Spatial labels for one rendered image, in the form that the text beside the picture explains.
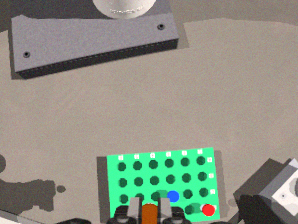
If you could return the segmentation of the green tube rack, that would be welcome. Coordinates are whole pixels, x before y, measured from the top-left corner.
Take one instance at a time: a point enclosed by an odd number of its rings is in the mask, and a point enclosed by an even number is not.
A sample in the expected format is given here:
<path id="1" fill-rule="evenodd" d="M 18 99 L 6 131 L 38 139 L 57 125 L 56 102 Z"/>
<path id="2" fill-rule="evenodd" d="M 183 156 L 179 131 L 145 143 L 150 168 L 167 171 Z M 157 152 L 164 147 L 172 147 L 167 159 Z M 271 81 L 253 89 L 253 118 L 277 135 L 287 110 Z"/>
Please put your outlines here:
<path id="1" fill-rule="evenodd" d="M 170 204 L 183 208 L 191 222 L 220 219 L 213 148 L 111 155 L 107 162 L 111 217 L 130 197 L 157 205 L 158 197 L 175 190 L 179 199 Z M 214 214 L 204 215 L 202 204 L 212 205 Z"/>

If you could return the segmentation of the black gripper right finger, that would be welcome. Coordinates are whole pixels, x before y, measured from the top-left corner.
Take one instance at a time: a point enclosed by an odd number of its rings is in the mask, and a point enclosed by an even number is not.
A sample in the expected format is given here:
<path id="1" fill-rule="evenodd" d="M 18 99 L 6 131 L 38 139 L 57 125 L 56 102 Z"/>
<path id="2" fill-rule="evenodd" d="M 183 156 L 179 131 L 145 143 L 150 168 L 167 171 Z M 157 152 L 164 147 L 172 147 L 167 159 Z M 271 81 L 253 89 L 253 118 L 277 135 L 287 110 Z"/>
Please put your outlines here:
<path id="1" fill-rule="evenodd" d="M 157 224 L 192 224 L 186 219 L 184 210 L 179 206 L 171 206 L 170 198 L 158 198 L 157 201 Z M 231 224 L 224 221 L 210 224 Z"/>

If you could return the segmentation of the blue-capped tube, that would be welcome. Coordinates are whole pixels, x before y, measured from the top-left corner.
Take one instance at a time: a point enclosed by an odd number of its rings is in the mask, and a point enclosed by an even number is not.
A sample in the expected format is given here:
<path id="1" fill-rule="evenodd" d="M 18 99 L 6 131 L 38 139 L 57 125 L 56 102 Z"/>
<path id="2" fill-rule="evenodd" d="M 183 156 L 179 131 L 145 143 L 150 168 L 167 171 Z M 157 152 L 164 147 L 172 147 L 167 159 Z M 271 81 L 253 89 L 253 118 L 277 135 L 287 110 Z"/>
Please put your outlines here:
<path id="1" fill-rule="evenodd" d="M 171 202 L 177 202 L 179 199 L 179 194 L 175 190 L 171 190 L 167 193 L 167 198 L 170 198 Z"/>

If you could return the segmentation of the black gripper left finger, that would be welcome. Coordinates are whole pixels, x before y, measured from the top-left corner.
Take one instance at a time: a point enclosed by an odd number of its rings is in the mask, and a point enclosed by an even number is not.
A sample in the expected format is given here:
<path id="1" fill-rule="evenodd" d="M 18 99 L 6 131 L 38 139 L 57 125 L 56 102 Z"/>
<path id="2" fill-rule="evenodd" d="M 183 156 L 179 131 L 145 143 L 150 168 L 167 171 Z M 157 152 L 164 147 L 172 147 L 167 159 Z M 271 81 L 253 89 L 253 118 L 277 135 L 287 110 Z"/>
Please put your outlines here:
<path id="1" fill-rule="evenodd" d="M 73 218 L 56 224 L 92 224 L 89 220 Z M 142 224 L 142 197 L 130 197 L 129 205 L 116 207 L 106 224 Z"/>

